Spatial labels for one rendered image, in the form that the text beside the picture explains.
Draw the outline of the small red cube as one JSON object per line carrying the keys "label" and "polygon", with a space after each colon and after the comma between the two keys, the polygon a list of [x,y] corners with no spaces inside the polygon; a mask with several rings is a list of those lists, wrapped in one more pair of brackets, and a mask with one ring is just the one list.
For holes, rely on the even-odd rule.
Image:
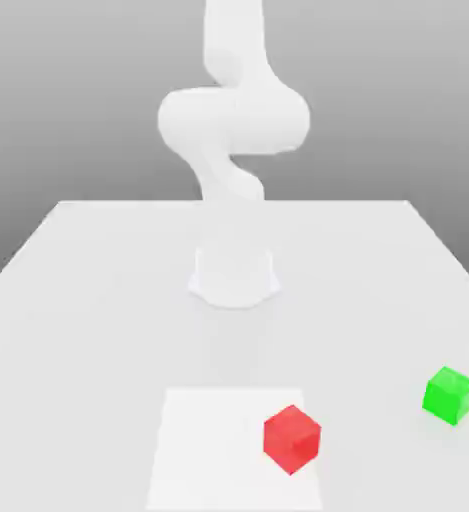
{"label": "small red cube", "polygon": [[263,424],[263,451],[293,475],[319,453],[322,427],[296,405],[289,405]]}

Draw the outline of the small green cube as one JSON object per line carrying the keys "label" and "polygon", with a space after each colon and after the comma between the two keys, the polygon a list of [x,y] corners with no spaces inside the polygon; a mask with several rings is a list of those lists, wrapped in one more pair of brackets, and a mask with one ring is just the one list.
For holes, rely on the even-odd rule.
{"label": "small green cube", "polygon": [[456,426],[469,412],[469,377],[443,366],[428,380],[422,408]]}

